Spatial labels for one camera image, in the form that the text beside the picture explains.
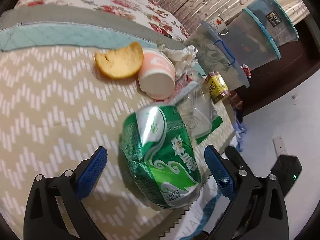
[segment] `leaf pattern fabric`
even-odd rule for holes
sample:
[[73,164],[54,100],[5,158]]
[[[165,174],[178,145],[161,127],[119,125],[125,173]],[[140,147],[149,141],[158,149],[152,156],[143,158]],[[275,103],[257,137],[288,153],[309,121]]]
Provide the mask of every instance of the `leaf pattern fabric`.
[[155,0],[19,0],[16,8],[41,4],[102,10],[135,21],[180,42],[189,37],[182,24],[170,12],[163,10]]

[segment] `pink paper cup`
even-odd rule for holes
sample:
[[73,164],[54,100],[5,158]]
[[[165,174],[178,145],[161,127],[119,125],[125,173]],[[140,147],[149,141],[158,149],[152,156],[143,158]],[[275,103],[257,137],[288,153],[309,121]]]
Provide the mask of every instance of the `pink paper cup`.
[[138,73],[140,88],[156,100],[169,97],[174,91],[175,70],[172,62],[159,51],[143,49],[143,63]]

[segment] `blue container rim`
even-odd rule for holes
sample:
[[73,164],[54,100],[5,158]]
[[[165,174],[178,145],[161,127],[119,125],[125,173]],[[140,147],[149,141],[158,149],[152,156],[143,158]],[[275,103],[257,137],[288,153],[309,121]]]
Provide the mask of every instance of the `blue container rim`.
[[296,33],[296,37],[295,39],[293,39],[292,41],[297,41],[299,40],[299,34],[298,31],[296,29],[296,27],[293,25],[293,22],[290,20],[289,16],[287,15],[287,13],[284,11],[284,9],[282,8],[282,6],[277,2],[277,0],[273,0],[274,3],[276,3],[276,5],[279,7],[279,9],[281,10],[282,14],[285,16],[285,18],[287,19],[287,21],[290,23],[290,25],[292,26],[294,32]]
[[242,9],[242,11],[247,12],[255,20],[255,22],[259,25],[259,27],[261,28],[261,30],[263,31],[265,36],[268,38],[269,42],[271,43],[273,49],[275,50],[275,52],[277,54],[277,59],[276,60],[279,60],[281,58],[280,51],[279,51],[275,41],[272,39],[272,37],[270,36],[270,34],[266,30],[266,28],[263,26],[263,24],[260,22],[260,20],[248,8],[244,8],[244,9]]

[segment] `metal screw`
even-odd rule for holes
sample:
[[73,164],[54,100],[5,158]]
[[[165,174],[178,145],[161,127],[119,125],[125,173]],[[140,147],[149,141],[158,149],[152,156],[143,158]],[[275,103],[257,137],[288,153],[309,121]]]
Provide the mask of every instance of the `metal screw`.
[[277,179],[277,177],[275,175],[273,175],[273,174],[270,174],[269,178],[272,179],[272,180],[276,180]]
[[245,170],[239,170],[239,174],[241,176],[247,176],[248,173]]
[[70,177],[72,174],[73,174],[72,170],[67,170],[64,172],[64,176],[66,176],[66,177]]
[[41,179],[42,179],[42,175],[41,174],[36,176],[36,181],[40,181]]

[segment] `zigzag pattern fabric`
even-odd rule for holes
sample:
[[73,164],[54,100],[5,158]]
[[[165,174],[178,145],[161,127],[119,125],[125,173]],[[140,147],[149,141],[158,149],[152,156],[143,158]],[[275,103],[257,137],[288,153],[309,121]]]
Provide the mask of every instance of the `zigzag pattern fabric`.
[[[99,145],[108,150],[108,164],[83,204],[108,240],[139,239],[172,212],[142,195],[118,150],[124,119],[151,99],[134,78],[101,76],[93,58],[96,51],[55,46],[0,52],[0,212],[20,239],[35,176],[60,176]],[[233,133],[223,104],[216,108],[223,124],[195,150],[204,177],[209,174],[205,146],[221,149]],[[76,235],[58,201],[69,231]]]

